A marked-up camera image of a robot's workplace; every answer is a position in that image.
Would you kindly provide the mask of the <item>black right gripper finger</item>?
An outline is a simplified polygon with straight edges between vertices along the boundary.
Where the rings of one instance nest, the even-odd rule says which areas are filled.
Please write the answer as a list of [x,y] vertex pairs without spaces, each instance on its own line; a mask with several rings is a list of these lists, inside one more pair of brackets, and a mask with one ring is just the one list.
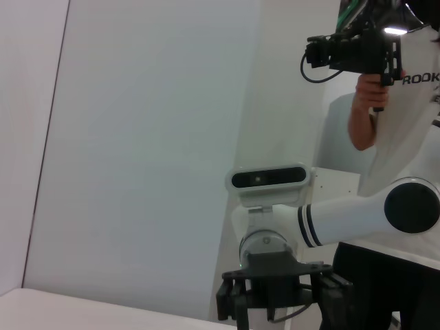
[[355,328],[353,284],[334,272],[311,276],[312,296],[322,316],[320,329]]
[[223,280],[216,293],[217,318],[236,321],[238,330],[250,330],[247,291],[244,280]]

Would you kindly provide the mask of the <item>bare person hand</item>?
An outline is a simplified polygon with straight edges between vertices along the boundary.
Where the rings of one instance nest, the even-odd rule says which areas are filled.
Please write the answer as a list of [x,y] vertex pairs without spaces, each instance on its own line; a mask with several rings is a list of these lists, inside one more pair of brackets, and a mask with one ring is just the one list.
[[354,107],[356,109],[373,108],[382,111],[388,104],[388,87],[382,85],[379,74],[361,74],[355,87]]

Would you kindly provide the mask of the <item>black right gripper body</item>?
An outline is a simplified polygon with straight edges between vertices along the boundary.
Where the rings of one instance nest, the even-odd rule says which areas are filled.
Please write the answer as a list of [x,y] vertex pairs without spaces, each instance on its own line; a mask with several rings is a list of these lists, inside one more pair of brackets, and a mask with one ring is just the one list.
[[284,308],[315,303],[312,289],[300,283],[301,276],[332,271],[324,263],[301,263],[289,252],[248,254],[239,270],[222,274],[222,279],[244,280],[247,307]]

